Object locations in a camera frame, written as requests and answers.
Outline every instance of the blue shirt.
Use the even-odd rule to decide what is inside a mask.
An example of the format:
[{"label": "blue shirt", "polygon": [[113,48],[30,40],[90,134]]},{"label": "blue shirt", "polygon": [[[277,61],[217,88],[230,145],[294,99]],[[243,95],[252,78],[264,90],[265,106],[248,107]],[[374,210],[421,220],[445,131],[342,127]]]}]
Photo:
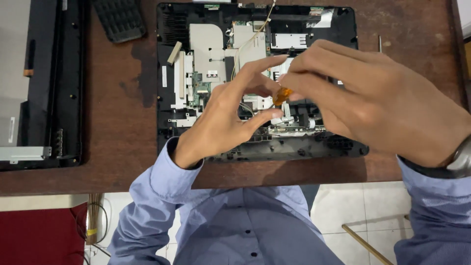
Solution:
[{"label": "blue shirt", "polygon": [[[170,139],[131,185],[134,202],[120,213],[108,264],[168,265],[155,253],[169,242],[176,209],[174,264],[343,264],[311,222],[299,186],[191,190],[202,165],[175,165],[177,143]],[[471,264],[471,177],[433,179],[399,164],[414,237],[395,245],[398,264]]]}]

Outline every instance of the shirt cuff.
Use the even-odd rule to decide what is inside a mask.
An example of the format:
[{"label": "shirt cuff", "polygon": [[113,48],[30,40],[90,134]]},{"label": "shirt cuff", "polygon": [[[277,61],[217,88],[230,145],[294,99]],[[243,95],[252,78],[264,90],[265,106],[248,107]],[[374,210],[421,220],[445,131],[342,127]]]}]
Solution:
[{"label": "shirt cuff", "polygon": [[422,175],[409,168],[398,158],[402,179],[407,189],[419,188],[427,193],[461,197],[471,195],[471,177],[461,179],[437,179]]},{"label": "shirt cuff", "polygon": [[178,140],[178,137],[172,137],[167,141],[150,176],[152,189],[165,198],[180,196],[188,192],[203,166],[203,159],[198,161],[192,169],[182,169],[172,161],[170,154],[177,147]]}]

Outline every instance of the white tile floor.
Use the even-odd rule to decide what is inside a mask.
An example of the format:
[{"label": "white tile floor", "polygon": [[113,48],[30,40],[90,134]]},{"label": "white tile floor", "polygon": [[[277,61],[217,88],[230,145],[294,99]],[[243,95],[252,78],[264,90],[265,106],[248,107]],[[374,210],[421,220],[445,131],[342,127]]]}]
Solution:
[{"label": "white tile floor", "polygon": [[[116,229],[119,212],[131,202],[128,192],[105,194],[103,204],[108,213],[108,234],[99,243],[105,251]],[[410,223],[404,219],[404,215],[410,210],[410,204],[410,197],[402,182],[324,184],[316,196],[311,219],[324,235],[326,244],[346,265],[381,263],[348,235],[341,228],[342,224],[347,224],[396,264],[394,244],[413,235]],[[105,219],[102,219],[104,230]],[[177,252],[175,235],[179,227],[180,214],[177,211],[173,227],[169,230],[170,242],[157,252],[157,255],[165,257],[170,263]],[[85,255],[90,257],[90,265],[106,265],[109,260],[108,256],[95,247],[86,246]]]}]

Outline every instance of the yellow tape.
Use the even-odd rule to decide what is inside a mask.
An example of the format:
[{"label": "yellow tape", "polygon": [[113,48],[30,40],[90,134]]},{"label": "yellow tape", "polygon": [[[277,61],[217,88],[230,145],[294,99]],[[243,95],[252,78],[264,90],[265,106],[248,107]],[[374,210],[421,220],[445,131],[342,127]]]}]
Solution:
[{"label": "yellow tape", "polygon": [[95,229],[88,229],[87,230],[87,236],[91,236],[91,235],[94,235],[98,232],[98,228],[95,228]]}]

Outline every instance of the bundle of sticks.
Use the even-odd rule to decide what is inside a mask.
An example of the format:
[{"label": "bundle of sticks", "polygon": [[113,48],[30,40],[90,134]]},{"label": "bundle of sticks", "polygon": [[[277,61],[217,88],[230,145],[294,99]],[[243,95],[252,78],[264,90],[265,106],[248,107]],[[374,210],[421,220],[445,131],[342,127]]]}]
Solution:
[{"label": "bundle of sticks", "polygon": [[100,210],[99,205],[102,195],[102,193],[89,194],[87,245],[95,244],[98,240],[98,211]]}]

